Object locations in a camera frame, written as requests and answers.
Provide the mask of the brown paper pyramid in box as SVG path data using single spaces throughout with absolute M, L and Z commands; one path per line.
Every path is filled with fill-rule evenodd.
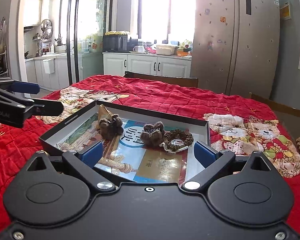
M 98 121 L 96 128 L 100 130 L 100 123 L 111 124 L 113 122 L 112 113 L 109 111 L 104 104 L 99 105 L 98 108 Z

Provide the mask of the black microwave oven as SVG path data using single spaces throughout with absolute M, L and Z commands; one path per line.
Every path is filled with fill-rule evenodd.
M 103 52 L 127 52 L 128 35 L 112 34 L 103 36 Z

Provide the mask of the dark wooden headboard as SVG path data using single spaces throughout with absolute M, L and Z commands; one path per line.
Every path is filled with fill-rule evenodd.
M 198 78 L 196 78 L 196 77 L 156 76 L 156 75 L 134 73 L 134 72 L 129 72 L 129 71 L 125 71 L 125 74 L 123 77 L 160 81 L 160 82 L 168 83 L 170 85 L 179 85 L 180 87 L 198 88 Z

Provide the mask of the illustrated book in box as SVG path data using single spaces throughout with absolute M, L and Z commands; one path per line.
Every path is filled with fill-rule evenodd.
M 162 147 L 145 146 L 140 139 L 142 122 L 123 120 L 124 132 L 113 140 L 104 140 L 97 126 L 97 114 L 93 114 L 75 128 L 66 128 L 64 138 L 53 145 L 63 152 L 77 152 L 102 142 L 103 154 L 95 168 L 138 183 L 183 183 L 185 181 L 188 150 L 176 154 Z

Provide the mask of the red quilted bedspread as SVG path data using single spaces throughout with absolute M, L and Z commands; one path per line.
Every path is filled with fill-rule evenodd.
M 2 202 L 3 194 L 26 161 L 42 148 L 39 137 L 94 99 L 108 98 L 110 102 L 118 105 L 198 120 L 205 114 L 231 114 L 253 125 L 258 122 L 274 124 L 284 138 L 291 137 L 276 114 L 263 103 L 237 95 L 226 96 L 209 90 L 180 87 L 159 81 L 95 75 L 63 90 L 52 92 L 48 98 L 64 103 L 65 111 L 61 116 L 32 117 L 26 120 L 23 128 L 0 126 L 0 231 L 11 222 Z

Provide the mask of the white pot on counter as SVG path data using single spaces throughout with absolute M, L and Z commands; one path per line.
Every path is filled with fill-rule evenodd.
M 168 44 L 157 44 L 156 45 L 156 54 L 157 55 L 166 55 L 171 56 L 175 54 L 175 46 Z

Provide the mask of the silver double-door refrigerator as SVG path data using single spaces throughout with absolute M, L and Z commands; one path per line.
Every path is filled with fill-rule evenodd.
M 268 98 L 279 41 L 279 0 L 196 0 L 191 75 L 201 89 Z

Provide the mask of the white kitchen cabinet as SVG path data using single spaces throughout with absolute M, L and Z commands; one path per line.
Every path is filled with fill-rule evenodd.
M 103 53 L 105 75 L 125 72 L 168 77 L 190 77 L 191 58 L 145 53 Z

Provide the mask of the dark brown lace scrunchie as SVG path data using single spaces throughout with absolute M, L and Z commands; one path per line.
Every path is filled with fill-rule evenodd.
M 187 150 L 193 144 L 193 141 L 193 135 L 189 131 L 175 129 L 164 134 L 162 143 L 159 146 L 170 154 L 176 154 Z

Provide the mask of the white hanging trash bin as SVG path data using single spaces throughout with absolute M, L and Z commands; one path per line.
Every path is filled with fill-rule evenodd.
M 43 60 L 45 74 L 53 74 L 55 72 L 54 58 Z

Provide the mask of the black shallow cardboard box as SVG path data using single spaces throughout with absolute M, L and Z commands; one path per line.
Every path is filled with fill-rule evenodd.
M 115 184 L 182 184 L 204 169 L 195 149 L 210 135 L 204 120 L 94 101 L 40 141 L 49 155 L 73 153 Z

